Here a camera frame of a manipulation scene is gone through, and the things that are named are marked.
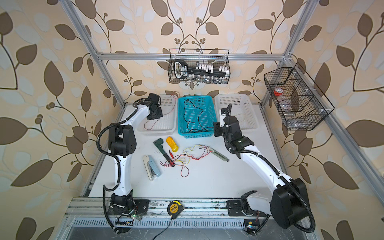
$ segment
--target stapler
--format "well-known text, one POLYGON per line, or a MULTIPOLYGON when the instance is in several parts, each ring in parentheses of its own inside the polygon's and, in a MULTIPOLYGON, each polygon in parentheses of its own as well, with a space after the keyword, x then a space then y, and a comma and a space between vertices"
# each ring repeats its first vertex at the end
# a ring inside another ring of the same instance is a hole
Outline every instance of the stapler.
POLYGON ((153 181, 161 175, 160 170, 157 168, 157 165, 151 156, 144 155, 143 161, 150 181, 153 181))

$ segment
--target table surface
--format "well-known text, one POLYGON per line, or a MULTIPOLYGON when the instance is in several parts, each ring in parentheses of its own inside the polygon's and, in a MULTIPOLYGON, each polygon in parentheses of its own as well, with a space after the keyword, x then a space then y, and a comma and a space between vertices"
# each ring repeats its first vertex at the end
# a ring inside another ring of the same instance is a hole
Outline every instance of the table surface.
MULTIPOLYGON (((259 105, 253 105, 257 116, 258 127, 252 130, 243 130, 244 136, 250 138, 255 145, 272 164, 280 168, 275 150, 272 145, 268 130, 266 128, 259 105)), ((129 106, 124 113, 128 116, 133 111, 129 106)), ((170 149, 165 139, 169 136, 146 136, 135 132, 137 147, 132 156, 131 163, 131 185, 133 197, 140 198, 240 198, 240 196, 251 190, 271 195, 265 182, 253 171, 253 169, 230 154, 224 146, 223 137, 200 137, 186 139, 180 136, 177 129, 171 135, 179 150, 175 153, 181 154, 187 147, 195 144, 208 145, 216 151, 229 158, 225 162, 213 154, 209 154, 200 160, 193 160, 186 165, 189 175, 180 175, 181 166, 163 167, 160 161, 165 158, 154 146, 153 142, 158 138, 164 139, 163 148, 168 153, 170 149), (144 167, 143 156, 150 155, 156 161, 157 167, 162 175, 152 182, 149 180, 144 167)), ((194 156, 202 154, 202 150, 193 152, 194 156)), ((114 158, 106 156, 97 175, 89 197, 102 197, 102 185, 113 187, 115 183, 114 158)))

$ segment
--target wire mesh basket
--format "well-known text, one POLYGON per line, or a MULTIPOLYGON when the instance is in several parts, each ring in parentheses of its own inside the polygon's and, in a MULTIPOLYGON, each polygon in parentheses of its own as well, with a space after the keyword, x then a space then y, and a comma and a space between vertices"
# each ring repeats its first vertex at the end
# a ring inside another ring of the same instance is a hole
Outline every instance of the wire mesh basket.
POLYGON ((328 114, 334 110, 333 104, 324 95, 319 86, 309 87, 297 68, 278 68, 264 74, 265 86, 287 130, 313 130, 328 114), (315 96, 317 91, 330 103, 324 106, 315 96))
POLYGON ((169 82, 228 84, 228 55, 229 50, 223 49, 170 49, 169 82))

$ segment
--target tape measure label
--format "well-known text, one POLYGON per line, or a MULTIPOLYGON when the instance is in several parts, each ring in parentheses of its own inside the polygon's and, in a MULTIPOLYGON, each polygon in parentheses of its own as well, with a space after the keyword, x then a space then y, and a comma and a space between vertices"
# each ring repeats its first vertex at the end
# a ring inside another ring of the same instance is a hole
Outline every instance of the tape measure label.
POLYGON ((179 207, 178 207, 177 204, 172 204, 172 205, 170 206, 169 210, 170 210, 171 213, 175 214, 175 213, 177 213, 177 211, 179 210, 179 207))

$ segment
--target yellow screwdriver handle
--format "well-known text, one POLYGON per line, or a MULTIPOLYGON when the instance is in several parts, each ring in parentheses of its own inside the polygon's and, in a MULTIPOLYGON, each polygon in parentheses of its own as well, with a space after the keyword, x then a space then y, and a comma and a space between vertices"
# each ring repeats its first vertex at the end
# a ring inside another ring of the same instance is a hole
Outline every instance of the yellow screwdriver handle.
POLYGON ((175 143, 175 141, 173 140, 173 138, 171 138, 171 137, 167 137, 167 143, 168 143, 168 145, 171 147, 172 152, 177 152, 177 150, 179 149, 179 147, 177 146, 177 144, 175 143))

